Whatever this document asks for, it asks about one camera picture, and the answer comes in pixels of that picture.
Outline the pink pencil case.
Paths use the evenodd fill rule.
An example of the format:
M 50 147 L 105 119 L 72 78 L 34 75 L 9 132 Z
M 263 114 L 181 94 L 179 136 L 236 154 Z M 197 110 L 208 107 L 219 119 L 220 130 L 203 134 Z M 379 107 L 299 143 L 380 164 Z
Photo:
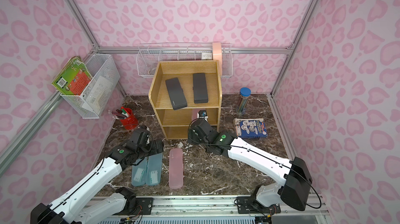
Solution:
M 181 148 L 172 149 L 169 153 L 169 187 L 183 187 L 183 151 Z
M 202 109 L 196 108 L 192 110 L 192 116 L 191 116 L 191 121 L 199 118 L 199 111 L 201 111 Z

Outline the black pencil case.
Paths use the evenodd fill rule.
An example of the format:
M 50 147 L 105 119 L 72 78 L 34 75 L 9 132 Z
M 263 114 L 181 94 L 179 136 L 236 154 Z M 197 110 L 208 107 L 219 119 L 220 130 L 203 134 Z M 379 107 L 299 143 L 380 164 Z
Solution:
M 173 110 L 178 110 L 187 107 L 188 106 L 187 101 L 184 95 L 184 91 L 179 82 L 179 79 L 178 78 L 167 79 L 165 83 Z
M 195 104 L 208 103 L 208 90 L 204 73 L 193 74 L 193 95 Z

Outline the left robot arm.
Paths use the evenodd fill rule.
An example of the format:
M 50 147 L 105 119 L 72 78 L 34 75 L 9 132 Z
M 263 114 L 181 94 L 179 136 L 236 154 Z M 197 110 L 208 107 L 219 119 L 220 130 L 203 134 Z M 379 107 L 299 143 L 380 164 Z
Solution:
M 151 200 L 139 200 L 133 190 L 121 187 L 111 196 L 87 207 L 87 203 L 125 169 L 138 166 L 147 157 L 164 150 L 162 140 L 152 140 L 146 126 L 133 130 L 131 137 L 105 154 L 82 180 L 48 205 L 38 204 L 30 214 L 32 224 L 98 224 L 112 215 L 133 218 L 150 214 Z

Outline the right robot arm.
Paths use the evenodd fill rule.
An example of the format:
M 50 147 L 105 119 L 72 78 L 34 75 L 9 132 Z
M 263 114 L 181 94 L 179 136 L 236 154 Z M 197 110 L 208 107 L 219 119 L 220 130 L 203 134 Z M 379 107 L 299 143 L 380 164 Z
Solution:
M 260 186 L 254 191 L 254 204 L 270 207 L 284 203 L 297 211 L 305 211 L 310 206 L 308 197 L 315 188 L 306 162 L 301 158 L 275 156 L 231 132 L 219 132 L 208 122 L 203 110 L 189 124 L 187 135 L 191 144 L 202 145 L 209 153 L 243 162 L 275 181 L 275 184 Z

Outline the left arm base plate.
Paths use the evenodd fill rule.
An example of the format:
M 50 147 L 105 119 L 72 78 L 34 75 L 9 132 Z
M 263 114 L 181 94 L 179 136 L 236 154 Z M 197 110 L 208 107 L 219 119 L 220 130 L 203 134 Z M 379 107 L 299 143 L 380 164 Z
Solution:
M 121 214 L 127 216 L 150 215 L 152 212 L 153 201 L 153 198 L 133 197 L 127 201 L 126 207 Z

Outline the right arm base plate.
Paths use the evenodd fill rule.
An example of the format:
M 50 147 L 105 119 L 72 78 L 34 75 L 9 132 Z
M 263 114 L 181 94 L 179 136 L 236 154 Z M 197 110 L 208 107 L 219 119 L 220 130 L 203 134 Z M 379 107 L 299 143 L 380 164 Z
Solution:
M 272 216 L 281 213 L 279 204 L 265 207 L 251 196 L 239 196 L 234 200 L 234 204 L 236 205 L 239 214 L 263 214 Z

